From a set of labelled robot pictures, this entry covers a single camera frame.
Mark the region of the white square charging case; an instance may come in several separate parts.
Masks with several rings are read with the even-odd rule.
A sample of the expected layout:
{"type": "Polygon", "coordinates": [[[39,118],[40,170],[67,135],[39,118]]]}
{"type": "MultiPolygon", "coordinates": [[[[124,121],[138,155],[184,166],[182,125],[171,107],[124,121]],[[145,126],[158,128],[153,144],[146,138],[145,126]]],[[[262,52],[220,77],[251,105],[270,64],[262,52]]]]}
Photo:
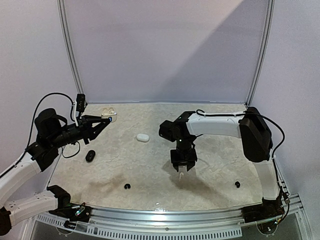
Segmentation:
{"type": "Polygon", "coordinates": [[[103,107],[100,115],[102,119],[109,120],[110,123],[115,123],[118,117],[118,113],[114,107],[103,107]]]}

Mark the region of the black oval charging case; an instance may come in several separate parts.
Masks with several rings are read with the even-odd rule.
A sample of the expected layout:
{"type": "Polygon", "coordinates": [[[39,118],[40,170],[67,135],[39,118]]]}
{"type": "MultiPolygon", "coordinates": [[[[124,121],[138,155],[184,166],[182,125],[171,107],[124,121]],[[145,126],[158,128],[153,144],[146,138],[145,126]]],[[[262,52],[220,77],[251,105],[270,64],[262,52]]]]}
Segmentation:
{"type": "Polygon", "coordinates": [[[96,156],[96,152],[94,150],[89,150],[85,156],[85,161],[87,163],[91,163],[96,156]]]}

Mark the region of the white oval charging case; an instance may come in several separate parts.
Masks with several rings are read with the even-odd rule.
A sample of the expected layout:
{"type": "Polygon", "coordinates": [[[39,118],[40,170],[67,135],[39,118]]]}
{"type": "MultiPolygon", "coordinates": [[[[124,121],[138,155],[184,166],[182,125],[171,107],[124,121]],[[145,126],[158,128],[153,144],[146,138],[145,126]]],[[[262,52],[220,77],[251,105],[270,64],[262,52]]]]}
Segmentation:
{"type": "Polygon", "coordinates": [[[136,135],[136,139],[139,141],[139,142],[148,142],[150,140],[150,137],[149,135],[147,134],[144,134],[144,133],[138,133],[136,135]]]}

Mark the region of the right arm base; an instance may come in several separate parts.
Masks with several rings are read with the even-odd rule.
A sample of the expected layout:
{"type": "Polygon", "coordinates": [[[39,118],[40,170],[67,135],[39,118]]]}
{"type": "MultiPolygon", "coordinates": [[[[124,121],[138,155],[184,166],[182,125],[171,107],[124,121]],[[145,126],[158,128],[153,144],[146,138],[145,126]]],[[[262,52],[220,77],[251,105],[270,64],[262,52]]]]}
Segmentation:
{"type": "Polygon", "coordinates": [[[285,203],[288,203],[288,209],[284,209],[282,197],[279,196],[275,200],[262,199],[262,203],[245,206],[241,208],[241,214],[245,223],[252,223],[267,219],[279,217],[285,218],[290,210],[290,201],[287,198],[285,203]]]}

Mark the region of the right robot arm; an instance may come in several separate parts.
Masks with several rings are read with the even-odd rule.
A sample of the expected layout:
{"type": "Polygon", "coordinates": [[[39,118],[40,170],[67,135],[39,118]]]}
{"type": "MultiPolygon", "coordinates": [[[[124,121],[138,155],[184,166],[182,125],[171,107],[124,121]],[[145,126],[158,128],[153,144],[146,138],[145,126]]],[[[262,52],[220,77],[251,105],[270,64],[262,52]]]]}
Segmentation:
{"type": "Polygon", "coordinates": [[[274,163],[276,146],[267,123],[274,121],[259,113],[255,107],[232,113],[207,113],[201,109],[185,111],[175,121],[165,120],[158,134],[176,144],[170,151],[173,168],[178,171],[185,166],[189,171],[198,160],[195,140],[202,135],[234,137],[241,140],[245,158],[252,162],[262,187],[258,213],[269,218],[278,210],[275,201],[281,195],[281,186],[274,163]]]}

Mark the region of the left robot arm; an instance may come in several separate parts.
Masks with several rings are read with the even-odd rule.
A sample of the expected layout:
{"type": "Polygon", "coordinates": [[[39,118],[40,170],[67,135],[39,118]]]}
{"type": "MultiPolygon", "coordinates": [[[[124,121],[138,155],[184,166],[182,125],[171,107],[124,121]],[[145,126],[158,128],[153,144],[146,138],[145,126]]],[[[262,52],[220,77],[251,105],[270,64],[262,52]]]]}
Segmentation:
{"type": "Polygon", "coordinates": [[[6,235],[21,221],[43,212],[77,218],[70,194],[58,185],[47,187],[32,197],[9,201],[25,182],[44,172],[59,156],[59,149],[83,140],[87,145],[113,122],[111,116],[84,115],[68,124],[54,108],[40,112],[34,120],[37,136],[13,165],[0,175],[0,234],[6,235]]]}

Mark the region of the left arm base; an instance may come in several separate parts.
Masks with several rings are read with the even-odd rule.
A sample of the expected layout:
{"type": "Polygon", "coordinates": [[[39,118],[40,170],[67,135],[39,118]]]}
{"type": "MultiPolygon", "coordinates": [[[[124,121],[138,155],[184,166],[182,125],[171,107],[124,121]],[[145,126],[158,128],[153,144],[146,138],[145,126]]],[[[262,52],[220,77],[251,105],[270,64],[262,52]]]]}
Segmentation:
{"type": "Polygon", "coordinates": [[[82,204],[68,203],[67,206],[63,208],[49,210],[48,212],[52,215],[68,219],[70,222],[88,223],[92,210],[92,207],[83,202],[82,204]]]}

